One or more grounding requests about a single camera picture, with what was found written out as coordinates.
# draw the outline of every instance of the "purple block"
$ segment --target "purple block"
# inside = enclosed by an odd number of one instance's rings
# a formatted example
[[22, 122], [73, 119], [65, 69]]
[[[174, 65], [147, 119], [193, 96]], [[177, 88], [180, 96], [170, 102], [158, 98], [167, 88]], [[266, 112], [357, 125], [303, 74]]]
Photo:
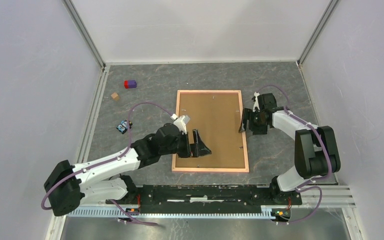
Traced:
[[136, 88], [138, 85], [136, 84], [136, 80], [125, 80], [124, 81], [124, 87], [126, 89], [134, 89]]

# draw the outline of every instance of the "black mounting base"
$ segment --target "black mounting base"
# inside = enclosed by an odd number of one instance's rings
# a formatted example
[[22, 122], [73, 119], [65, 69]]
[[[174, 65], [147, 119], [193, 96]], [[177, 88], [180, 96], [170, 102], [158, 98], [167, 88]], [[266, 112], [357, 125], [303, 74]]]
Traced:
[[[144, 214], [261, 213], [261, 205], [288, 205], [287, 196], [273, 199], [269, 186], [260, 185], [144, 185], [137, 188], [137, 193]], [[303, 204], [297, 192], [290, 195], [290, 200], [292, 205]], [[117, 203], [138, 201], [121, 199]]]

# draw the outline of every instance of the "floor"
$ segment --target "floor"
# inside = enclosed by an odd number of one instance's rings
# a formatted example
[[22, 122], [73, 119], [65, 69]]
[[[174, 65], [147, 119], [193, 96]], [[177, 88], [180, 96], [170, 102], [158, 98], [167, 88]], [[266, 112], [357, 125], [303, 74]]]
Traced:
[[[125, 89], [124, 80], [134, 79], [137, 88]], [[317, 123], [295, 62], [247, 63], [192, 63], [153, 65], [113, 65], [109, 69], [99, 116], [87, 161], [92, 161], [122, 150], [128, 144], [128, 135], [116, 126], [127, 118], [129, 109], [137, 103], [150, 101], [174, 112], [177, 90], [241, 90], [243, 106], [251, 108], [253, 93], [267, 84], [281, 86], [291, 100], [291, 110], [297, 116]], [[118, 93], [119, 101], [111, 98]], [[272, 88], [278, 105], [286, 104], [285, 97]], [[152, 105], [141, 105], [131, 118], [133, 141], [154, 133], [170, 116]], [[247, 132], [249, 173], [181, 173], [172, 172], [172, 156], [162, 156], [158, 163], [134, 172], [127, 172], [137, 185], [171, 184], [268, 184], [294, 164], [294, 141], [277, 129], [267, 135], [252, 136]], [[326, 183], [335, 183], [332, 176]]]
[[[311, 209], [292, 209], [300, 219]], [[319, 209], [309, 219], [288, 226], [276, 226], [262, 219], [150, 218], [159, 226], [125, 225], [114, 218], [68, 217], [62, 240], [351, 240], [340, 208]]]

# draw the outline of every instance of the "wooden tray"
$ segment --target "wooden tray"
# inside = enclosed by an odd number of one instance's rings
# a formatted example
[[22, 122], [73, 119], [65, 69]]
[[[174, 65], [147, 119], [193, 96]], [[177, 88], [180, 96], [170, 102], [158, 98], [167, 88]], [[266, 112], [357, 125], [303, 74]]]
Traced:
[[194, 142], [192, 129], [198, 129], [212, 154], [197, 158], [174, 154], [172, 171], [249, 173], [247, 139], [244, 132], [238, 133], [242, 110], [240, 90], [178, 90], [176, 114], [190, 117], [189, 142]]

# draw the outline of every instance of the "white wall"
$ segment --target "white wall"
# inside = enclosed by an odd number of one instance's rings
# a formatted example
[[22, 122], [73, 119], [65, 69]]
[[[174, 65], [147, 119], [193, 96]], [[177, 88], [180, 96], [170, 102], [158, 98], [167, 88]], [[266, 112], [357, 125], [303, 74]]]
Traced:
[[341, 1], [303, 64], [367, 239], [384, 239], [384, 1]]
[[62, 1], [0, 0], [0, 240], [44, 238], [43, 184], [75, 157], [99, 70]]
[[329, 0], [73, 0], [106, 62], [296, 60]]

